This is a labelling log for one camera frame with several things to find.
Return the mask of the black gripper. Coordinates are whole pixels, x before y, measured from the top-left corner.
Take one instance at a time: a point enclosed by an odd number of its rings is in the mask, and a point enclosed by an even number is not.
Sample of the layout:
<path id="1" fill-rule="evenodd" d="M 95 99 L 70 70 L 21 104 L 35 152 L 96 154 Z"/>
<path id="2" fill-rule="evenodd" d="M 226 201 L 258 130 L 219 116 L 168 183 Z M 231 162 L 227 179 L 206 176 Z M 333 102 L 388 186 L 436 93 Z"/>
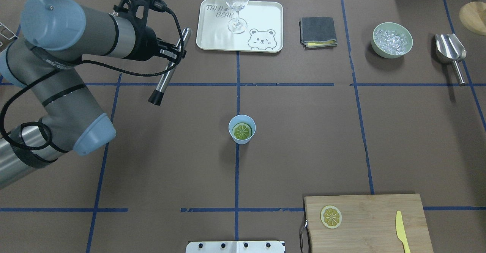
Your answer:
<path id="1" fill-rule="evenodd" d="M 145 26 L 144 29 L 135 30 L 135 45 L 131 51 L 131 59 L 136 61 L 147 61 L 158 52 L 158 57 L 178 64 L 180 62 L 180 53 L 186 53 L 184 43 L 178 41 L 177 44 L 171 44 L 165 41 L 158 41 L 154 30 Z"/>

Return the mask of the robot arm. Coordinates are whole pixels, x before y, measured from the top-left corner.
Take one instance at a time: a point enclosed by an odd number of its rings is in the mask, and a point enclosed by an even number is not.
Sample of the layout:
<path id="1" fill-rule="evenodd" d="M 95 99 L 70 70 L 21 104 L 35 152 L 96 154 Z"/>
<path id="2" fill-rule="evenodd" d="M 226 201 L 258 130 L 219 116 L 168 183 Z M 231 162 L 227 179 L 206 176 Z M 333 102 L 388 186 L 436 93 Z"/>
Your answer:
<path id="1" fill-rule="evenodd" d="M 65 153 L 88 155 L 116 136 L 110 117 L 99 106 L 75 68 L 99 65 L 141 76 L 83 55 L 146 61 L 169 60 L 149 102 L 159 105 L 172 70 L 184 58 L 191 30 L 181 30 L 175 13 L 162 0 L 120 0 L 104 13 L 73 0 L 27 0 L 21 13 L 23 36 L 1 52 L 1 75 L 20 88 L 1 110 L 1 188 L 45 168 Z M 5 129 L 9 106 L 32 91 L 46 115 Z"/>

